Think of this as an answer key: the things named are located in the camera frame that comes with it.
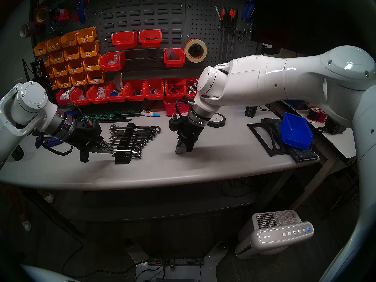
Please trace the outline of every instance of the black tape roll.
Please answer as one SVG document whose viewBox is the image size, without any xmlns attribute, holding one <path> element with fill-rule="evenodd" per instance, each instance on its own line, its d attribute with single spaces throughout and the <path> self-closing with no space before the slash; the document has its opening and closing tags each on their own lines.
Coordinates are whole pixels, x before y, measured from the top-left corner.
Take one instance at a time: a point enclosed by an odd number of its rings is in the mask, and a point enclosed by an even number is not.
<svg viewBox="0 0 376 282">
<path fill-rule="evenodd" d="M 226 123 L 226 117 L 222 114 L 215 113 L 208 123 L 209 127 L 219 128 Z"/>
</svg>

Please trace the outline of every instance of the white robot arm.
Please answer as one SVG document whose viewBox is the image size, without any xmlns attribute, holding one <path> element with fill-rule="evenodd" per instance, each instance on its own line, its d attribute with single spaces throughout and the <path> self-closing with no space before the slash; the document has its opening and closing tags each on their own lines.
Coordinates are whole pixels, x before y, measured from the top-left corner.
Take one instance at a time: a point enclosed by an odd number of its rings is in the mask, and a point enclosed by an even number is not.
<svg viewBox="0 0 376 282">
<path fill-rule="evenodd" d="M 77 147 L 82 162 L 88 161 L 89 152 L 109 153 L 103 149 L 107 146 L 98 123 L 77 125 L 73 117 L 48 100 L 40 84 L 31 81 L 15 85 L 0 100 L 0 164 L 35 128 Z"/>
<path fill-rule="evenodd" d="M 282 99 L 313 102 L 338 123 L 353 128 L 359 166 L 360 208 L 354 232 L 321 278 L 335 280 L 360 250 L 376 219 L 376 66 L 354 46 L 310 57 L 261 55 L 207 67 L 187 116 L 170 120 L 177 131 L 176 153 L 193 149 L 220 106 L 259 106 Z"/>
</svg>

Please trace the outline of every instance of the blue bin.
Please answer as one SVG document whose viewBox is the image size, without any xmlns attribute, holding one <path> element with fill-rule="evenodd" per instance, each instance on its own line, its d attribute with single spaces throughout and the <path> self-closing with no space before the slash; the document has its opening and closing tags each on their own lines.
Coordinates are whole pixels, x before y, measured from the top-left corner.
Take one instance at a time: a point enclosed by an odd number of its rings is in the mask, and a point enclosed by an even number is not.
<svg viewBox="0 0 376 282">
<path fill-rule="evenodd" d="M 285 144 L 306 150 L 312 142 L 313 134 L 303 117 L 285 112 L 279 128 Z"/>
</svg>

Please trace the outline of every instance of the spool of wire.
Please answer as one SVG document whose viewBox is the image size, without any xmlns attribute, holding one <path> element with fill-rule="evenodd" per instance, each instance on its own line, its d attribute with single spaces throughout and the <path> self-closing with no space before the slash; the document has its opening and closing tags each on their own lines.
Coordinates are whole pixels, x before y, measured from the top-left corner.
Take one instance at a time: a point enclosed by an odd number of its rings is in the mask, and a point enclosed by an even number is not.
<svg viewBox="0 0 376 282">
<path fill-rule="evenodd" d="M 316 121 L 319 114 L 320 114 L 320 109 L 311 108 L 311 111 L 309 112 L 307 118 L 309 120 Z"/>
<path fill-rule="evenodd" d="M 321 109 L 320 109 L 320 113 L 318 114 L 318 116 L 317 116 L 317 121 L 318 122 L 321 122 L 321 123 L 324 123 L 325 122 L 325 118 L 326 118 L 326 116 L 328 116 L 324 111 L 322 111 Z"/>
</svg>

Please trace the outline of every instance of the masking tape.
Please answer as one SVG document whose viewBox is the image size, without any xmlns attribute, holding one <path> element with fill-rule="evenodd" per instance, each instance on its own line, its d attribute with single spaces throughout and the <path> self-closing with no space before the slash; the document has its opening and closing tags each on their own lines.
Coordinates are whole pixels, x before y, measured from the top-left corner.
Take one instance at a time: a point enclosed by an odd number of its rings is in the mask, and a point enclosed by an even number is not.
<svg viewBox="0 0 376 282">
<path fill-rule="evenodd" d="M 202 50 L 203 50 L 202 54 L 200 54 L 199 56 L 195 56 L 195 57 L 193 57 L 192 55 L 189 54 L 189 49 L 193 44 L 198 44 L 202 47 Z M 191 39 L 185 44 L 184 52 L 185 52 L 185 56 L 188 58 L 189 61 L 191 61 L 191 62 L 201 62 L 205 59 L 206 54 L 208 53 L 208 49 L 206 48 L 206 45 L 202 40 Z"/>
</svg>

